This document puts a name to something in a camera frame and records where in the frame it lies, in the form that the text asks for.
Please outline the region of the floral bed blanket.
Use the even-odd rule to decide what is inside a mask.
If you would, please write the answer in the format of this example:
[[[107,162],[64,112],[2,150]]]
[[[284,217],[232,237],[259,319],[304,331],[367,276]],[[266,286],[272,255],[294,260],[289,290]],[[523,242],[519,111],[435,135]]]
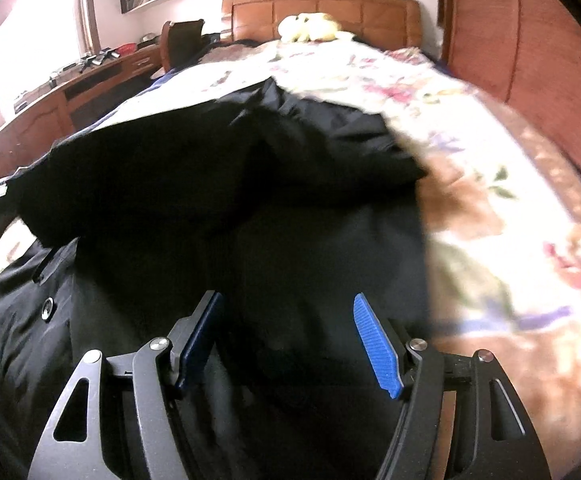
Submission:
[[[417,207],[428,300],[425,330],[388,320],[441,352],[491,351],[533,423],[548,479],[581,479],[581,181],[511,110],[417,50],[270,41],[213,49],[77,133],[266,80],[300,99],[385,120],[424,172]],[[8,180],[67,139],[0,182],[0,226],[22,224],[33,238],[28,249],[34,235],[18,217]]]

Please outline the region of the black double-breasted coat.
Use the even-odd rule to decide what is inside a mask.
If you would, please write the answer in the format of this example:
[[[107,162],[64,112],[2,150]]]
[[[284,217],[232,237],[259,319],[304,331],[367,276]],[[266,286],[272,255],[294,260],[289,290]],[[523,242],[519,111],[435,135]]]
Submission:
[[[427,324],[423,169],[385,120],[274,81],[83,131],[8,180],[33,245],[0,274],[0,479],[28,474],[85,352],[130,353],[210,290],[178,405],[203,479],[372,479],[398,419],[353,298]]]

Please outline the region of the wooden louvered wardrobe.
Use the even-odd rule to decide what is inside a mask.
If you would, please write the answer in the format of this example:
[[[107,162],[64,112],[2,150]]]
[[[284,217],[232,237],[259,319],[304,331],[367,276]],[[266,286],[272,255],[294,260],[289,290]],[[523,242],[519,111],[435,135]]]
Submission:
[[[560,0],[443,0],[443,59],[581,171],[581,25]]]

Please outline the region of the red basket on desk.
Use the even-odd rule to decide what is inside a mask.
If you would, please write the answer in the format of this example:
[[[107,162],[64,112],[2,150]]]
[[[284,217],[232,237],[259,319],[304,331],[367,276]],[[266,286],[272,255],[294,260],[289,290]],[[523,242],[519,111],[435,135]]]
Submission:
[[[136,44],[122,44],[121,46],[116,48],[116,52],[120,56],[130,55],[134,53],[136,50],[138,50],[138,46]]]

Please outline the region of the long wooden desk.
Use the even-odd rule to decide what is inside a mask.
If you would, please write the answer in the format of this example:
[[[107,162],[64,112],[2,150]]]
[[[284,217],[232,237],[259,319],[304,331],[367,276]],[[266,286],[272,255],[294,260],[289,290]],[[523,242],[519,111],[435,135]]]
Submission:
[[[94,124],[152,83],[157,46],[87,70],[35,100],[0,128],[0,178],[43,156],[52,145]]]

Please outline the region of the wooden chair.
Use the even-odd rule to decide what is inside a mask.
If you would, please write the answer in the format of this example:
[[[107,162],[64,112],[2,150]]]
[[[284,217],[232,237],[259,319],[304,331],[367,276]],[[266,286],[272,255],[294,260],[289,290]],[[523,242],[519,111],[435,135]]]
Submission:
[[[202,49],[204,20],[175,22],[162,25],[159,38],[161,65],[166,72],[182,66]]]

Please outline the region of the window with brown frame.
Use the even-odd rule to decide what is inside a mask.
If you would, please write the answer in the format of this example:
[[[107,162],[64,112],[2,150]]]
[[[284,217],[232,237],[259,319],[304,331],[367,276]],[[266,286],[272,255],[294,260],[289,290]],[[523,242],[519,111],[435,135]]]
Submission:
[[[0,0],[0,116],[52,73],[100,49],[94,0]]]

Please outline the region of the yellow plush toy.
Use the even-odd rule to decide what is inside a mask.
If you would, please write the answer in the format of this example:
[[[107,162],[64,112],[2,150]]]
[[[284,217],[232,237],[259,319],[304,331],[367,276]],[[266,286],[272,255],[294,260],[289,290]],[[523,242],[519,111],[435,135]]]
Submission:
[[[300,13],[289,15],[277,25],[283,42],[327,42],[353,40],[355,34],[341,28],[327,13]]]

